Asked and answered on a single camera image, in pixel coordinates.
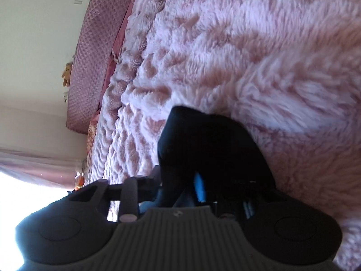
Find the pink fluffy blanket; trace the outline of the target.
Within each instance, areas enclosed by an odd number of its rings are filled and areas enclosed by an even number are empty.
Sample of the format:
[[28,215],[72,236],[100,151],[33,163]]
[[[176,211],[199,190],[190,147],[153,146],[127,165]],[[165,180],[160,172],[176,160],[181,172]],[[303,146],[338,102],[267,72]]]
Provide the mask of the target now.
[[135,0],[88,182],[148,175],[171,108],[245,125],[278,187],[333,216],[360,266],[360,0]]

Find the floral pink pillow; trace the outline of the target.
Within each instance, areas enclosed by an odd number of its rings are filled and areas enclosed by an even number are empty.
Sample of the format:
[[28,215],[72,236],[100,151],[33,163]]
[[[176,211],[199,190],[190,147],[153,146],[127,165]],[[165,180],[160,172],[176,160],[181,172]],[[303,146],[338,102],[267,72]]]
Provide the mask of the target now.
[[99,113],[97,113],[89,123],[88,127],[88,137],[87,137],[87,154],[90,154],[92,151],[92,146],[94,144],[94,138],[97,132],[97,124],[99,121]]

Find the small brown plush toy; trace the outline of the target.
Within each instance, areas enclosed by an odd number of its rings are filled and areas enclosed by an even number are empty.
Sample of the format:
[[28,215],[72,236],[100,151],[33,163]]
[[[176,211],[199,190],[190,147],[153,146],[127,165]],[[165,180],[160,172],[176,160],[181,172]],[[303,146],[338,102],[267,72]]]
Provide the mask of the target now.
[[70,86],[70,77],[71,77],[71,72],[72,72],[72,63],[68,62],[65,65],[65,70],[62,74],[62,79],[63,79],[63,86],[64,87],[69,87]]

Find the dark navy pants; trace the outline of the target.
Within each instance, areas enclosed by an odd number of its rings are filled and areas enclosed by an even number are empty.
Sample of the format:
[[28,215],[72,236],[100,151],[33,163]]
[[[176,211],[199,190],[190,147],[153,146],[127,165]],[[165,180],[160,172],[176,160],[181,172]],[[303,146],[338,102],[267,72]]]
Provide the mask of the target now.
[[181,194],[193,189],[196,174],[202,177],[209,199],[219,203],[237,200],[248,187],[276,187],[256,142],[241,123],[226,116],[173,107],[157,153],[160,207],[172,207]]

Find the pink curtain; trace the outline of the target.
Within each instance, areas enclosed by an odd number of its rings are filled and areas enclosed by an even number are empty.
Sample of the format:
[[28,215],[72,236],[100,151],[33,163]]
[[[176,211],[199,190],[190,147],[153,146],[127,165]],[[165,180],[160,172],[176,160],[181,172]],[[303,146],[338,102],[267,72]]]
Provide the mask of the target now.
[[71,189],[83,162],[1,149],[1,172],[30,184]]

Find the quilted mauve headboard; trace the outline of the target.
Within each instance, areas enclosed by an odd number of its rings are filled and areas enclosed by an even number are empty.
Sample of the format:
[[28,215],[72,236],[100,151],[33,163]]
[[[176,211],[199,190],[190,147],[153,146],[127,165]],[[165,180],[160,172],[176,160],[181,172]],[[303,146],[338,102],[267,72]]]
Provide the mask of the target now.
[[67,97],[69,130],[86,134],[100,109],[114,42],[131,0],[90,0],[70,74]]

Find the orange plush toy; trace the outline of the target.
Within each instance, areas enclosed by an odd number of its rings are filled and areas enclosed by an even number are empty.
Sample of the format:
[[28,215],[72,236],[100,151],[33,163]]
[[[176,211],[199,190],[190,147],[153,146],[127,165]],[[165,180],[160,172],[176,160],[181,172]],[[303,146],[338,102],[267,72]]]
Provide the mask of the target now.
[[84,176],[83,175],[78,175],[75,178],[75,188],[74,190],[77,191],[80,188],[82,188],[84,186]]

